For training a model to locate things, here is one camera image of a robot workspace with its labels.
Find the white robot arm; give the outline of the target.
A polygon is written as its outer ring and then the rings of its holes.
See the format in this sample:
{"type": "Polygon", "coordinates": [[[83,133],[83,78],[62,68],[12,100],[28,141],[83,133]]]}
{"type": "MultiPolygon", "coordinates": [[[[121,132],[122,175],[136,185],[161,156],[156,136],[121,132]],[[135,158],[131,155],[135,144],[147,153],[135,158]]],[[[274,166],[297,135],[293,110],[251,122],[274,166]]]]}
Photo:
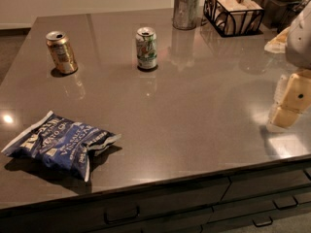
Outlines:
{"type": "Polygon", "coordinates": [[[290,128],[311,106],[311,4],[294,19],[285,44],[286,60],[297,67],[282,75],[274,94],[266,128],[282,132],[290,128]]]}

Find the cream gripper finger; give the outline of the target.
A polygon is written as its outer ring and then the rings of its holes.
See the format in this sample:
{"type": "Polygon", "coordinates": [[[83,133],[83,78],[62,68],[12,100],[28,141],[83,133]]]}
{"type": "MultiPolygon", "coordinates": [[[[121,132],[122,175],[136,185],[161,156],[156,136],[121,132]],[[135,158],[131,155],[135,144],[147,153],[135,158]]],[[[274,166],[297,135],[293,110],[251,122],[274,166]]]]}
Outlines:
{"type": "Polygon", "coordinates": [[[282,98],[284,96],[287,83],[288,83],[289,77],[287,75],[282,75],[277,82],[275,94],[274,94],[274,101],[276,103],[280,103],[282,101],[282,98]]]}
{"type": "Polygon", "coordinates": [[[274,101],[268,116],[269,129],[288,129],[311,106],[311,71],[298,69],[289,77],[280,103],[274,101]]]}

